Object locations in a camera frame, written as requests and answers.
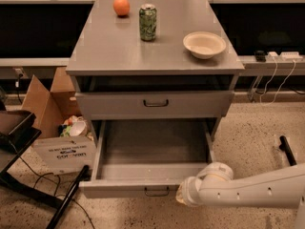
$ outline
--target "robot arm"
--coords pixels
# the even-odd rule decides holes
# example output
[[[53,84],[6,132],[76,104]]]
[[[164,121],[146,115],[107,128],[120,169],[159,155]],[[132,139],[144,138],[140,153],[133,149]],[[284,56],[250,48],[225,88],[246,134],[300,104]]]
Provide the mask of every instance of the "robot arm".
[[[212,163],[196,177],[186,178],[176,199],[188,206],[297,208],[305,203],[305,164],[233,180],[232,169]]]

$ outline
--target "green soda can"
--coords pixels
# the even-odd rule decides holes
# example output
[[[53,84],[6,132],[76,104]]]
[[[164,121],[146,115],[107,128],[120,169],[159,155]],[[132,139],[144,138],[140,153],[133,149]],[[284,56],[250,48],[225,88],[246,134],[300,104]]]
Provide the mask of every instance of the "green soda can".
[[[140,12],[140,37],[144,41],[155,39],[156,8],[153,4],[144,4]]]

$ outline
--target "drawer handle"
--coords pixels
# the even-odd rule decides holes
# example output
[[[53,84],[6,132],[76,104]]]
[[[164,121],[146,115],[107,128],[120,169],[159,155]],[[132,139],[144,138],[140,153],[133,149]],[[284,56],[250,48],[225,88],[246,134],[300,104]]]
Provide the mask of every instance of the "drawer handle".
[[[165,197],[167,196],[168,194],[170,193],[170,188],[169,187],[166,187],[166,191],[164,194],[160,194],[160,193],[157,193],[157,194],[154,194],[153,191],[149,192],[147,187],[145,187],[145,195],[147,197]]]
[[[150,103],[146,100],[143,100],[143,104],[145,107],[166,107],[169,105],[169,99],[166,99],[163,103]]]

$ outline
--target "speckled floor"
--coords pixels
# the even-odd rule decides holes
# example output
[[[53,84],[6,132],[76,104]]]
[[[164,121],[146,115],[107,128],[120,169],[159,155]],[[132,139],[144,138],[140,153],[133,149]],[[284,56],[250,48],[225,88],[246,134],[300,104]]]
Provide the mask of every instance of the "speckled floor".
[[[304,162],[304,130],[305,96],[299,96],[297,101],[286,99],[268,106],[245,99],[241,101],[237,97],[220,123],[213,148],[217,160],[231,166],[235,178],[242,178],[289,166],[287,158],[278,149],[281,135],[287,137],[297,162]],[[32,149],[28,149],[23,158],[39,174],[49,170]],[[20,160],[9,172],[30,186],[37,180]],[[57,181],[54,176],[48,177]],[[57,195],[65,193],[69,187],[67,181],[73,178],[73,175],[62,176]],[[41,179],[36,188],[52,194],[56,186]],[[50,207],[2,187],[0,193],[0,228],[45,228],[51,220],[54,210]],[[188,208],[174,198],[87,199],[77,192],[75,200],[86,209],[97,229],[289,229],[294,228],[296,217],[294,209]],[[85,213],[72,202],[56,228],[92,226]]]

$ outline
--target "black cable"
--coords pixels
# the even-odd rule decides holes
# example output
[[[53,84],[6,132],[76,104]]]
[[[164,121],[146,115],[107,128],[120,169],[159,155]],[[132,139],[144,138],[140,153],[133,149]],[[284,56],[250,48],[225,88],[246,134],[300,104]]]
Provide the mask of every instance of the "black cable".
[[[39,179],[37,179],[37,180],[35,181],[35,184],[34,184],[34,186],[33,186],[32,188],[35,188],[36,185],[37,185],[37,183],[38,183],[38,181],[39,181],[41,178],[45,178],[45,176],[47,176],[47,175],[53,175],[53,173],[45,173],[44,175],[40,176]],[[56,188],[55,188],[55,191],[54,191],[54,194],[53,194],[54,196],[56,196],[56,193],[57,193],[57,190],[58,190],[58,188],[59,188],[59,185],[61,184],[61,178],[60,178],[60,176],[59,176],[59,175],[56,175],[56,177],[58,178],[58,181],[57,181],[57,183],[56,183]]]
[[[72,199],[72,201],[73,201],[74,203],[76,203],[76,204],[84,211],[84,213],[85,213],[85,215],[86,215],[88,221],[90,222],[92,228],[95,229],[95,226],[94,226],[94,224],[93,224],[93,222],[92,222],[92,219],[90,218],[88,212],[84,209],[84,207],[83,207],[82,205],[80,205],[74,198]]]
[[[294,91],[296,94],[300,94],[300,95],[305,95],[305,92],[301,92],[299,90],[297,90],[296,88],[290,88],[292,91]]]
[[[29,168],[35,175],[37,175],[38,177],[43,177],[44,179],[46,179],[46,180],[48,180],[48,181],[50,181],[50,182],[52,182],[52,183],[54,183],[54,184],[57,185],[57,183],[56,183],[55,181],[53,181],[53,180],[51,180],[51,179],[49,179],[49,178],[47,178],[47,177],[44,177],[44,176],[39,175],[38,173],[36,173],[36,172],[30,167],[30,165],[29,165],[20,155],[18,155],[18,151],[17,151],[15,145],[14,145],[10,140],[9,140],[9,143],[10,143],[10,145],[12,146],[12,148],[14,149],[16,155],[17,155],[17,156],[18,156],[18,157],[28,166],[28,168]]]
[[[10,143],[10,145],[13,147],[14,151],[16,152],[16,154],[18,155],[18,152],[17,152],[17,149],[16,149],[15,145],[14,145],[10,140],[9,140],[9,143]],[[37,176],[39,177],[39,179],[36,180],[36,182],[35,182],[33,188],[37,185],[37,182],[38,182],[41,178],[44,178],[44,179],[46,179],[46,180],[48,180],[48,181],[50,181],[50,182],[56,184],[56,189],[55,189],[55,191],[54,191],[54,196],[55,196],[55,197],[65,197],[65,195],[58,195],[58,196],[56,195],[56,193],[57,193],[57,191],[58,191],[58,187],[59,187],[59,185],[60,185],[60,183],[61,183],[61,178],[60,178],[59,175],[57,175],[57,177],[58,177],[58,182],[56,183],[55,181],[53,181],[53,180],[51,180],[51,179],[45,177],[45,176],[47,176],[47,175],[49,175],[49,174],[51,174],[51,173],[45,173],[44,175],[39,175],[39,174],[37,174],[37,173],[30,167],[30,165],[29,165],[20,155],[18,155],[18,157],[19,157],[19,158],[29,167],[29,169],[30,169],[35,175],[37,175]],[[84,207],[81,206],[74,198],[72,199],[72,201],[75,202],[75,203],[84,211],[84,213],[85,213],[86,217],[88,218],[88,220],[89,220],[89,222],[90,222],[92,228],[95,229],[94,224],[93,224],[93,222],[92,222],[92,219],[90,218],[88,212],[84,209]]]
[[[255,93],[256,93],[256,94],[261,94],[261,95],[264,94],[264,92],[259,92],[258,90],[256,90]]]
[[[19,102],[20,102],[21,104],[22,104],[22,101],[21,101],[21,99],[20,99],[20,94],[19,94],[19,84],[20,84],[20,79],[21,79],[22,76],[23,76],[23,74],[18,74],[16,83],[15,83],[15,87],[16,87],[16,91],[17,91],[17,97],[18,97],[18,100],[19,100]]]

